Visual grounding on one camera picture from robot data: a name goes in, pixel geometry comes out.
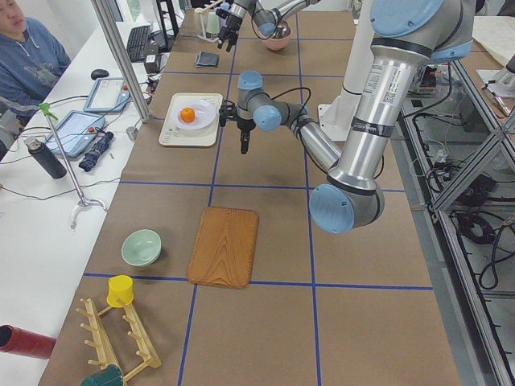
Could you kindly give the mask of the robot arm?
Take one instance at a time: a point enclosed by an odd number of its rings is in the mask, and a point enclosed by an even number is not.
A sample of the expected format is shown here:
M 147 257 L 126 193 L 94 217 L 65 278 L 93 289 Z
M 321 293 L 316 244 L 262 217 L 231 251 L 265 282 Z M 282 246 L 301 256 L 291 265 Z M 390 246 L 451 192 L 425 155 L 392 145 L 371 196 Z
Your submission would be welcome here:
M 318 3 L 317 0 L 285 1 L 275 8 L 266 9 L 260 1 L 230 1 L 228 6 L 221 6 L 216 10 L 216 15 L 225 20 L 225 25 L 218 33 L 217 47 L 221 49 L 227 43 L 226 51 L 231 51 L 237 44 L 241 25 L 247 14 L 260 34 L 268 39 L 277 30 L 280 22 Z
M 284 125 L 326 172 L 327 182 L 309 199 L 311 218 L 324 231 L 348 232 L 377 220 L 384 195 L 374 174 L 415 73 L 426 64 L 465 57 L 472 46 L 473 1 L 367 1 L 360 27 L 371 27 L 372 63 L 343 148 L 304 107 L 274 101 L 262 76 L 246 71 L 238 79 L 236 119 L 264 131 Z

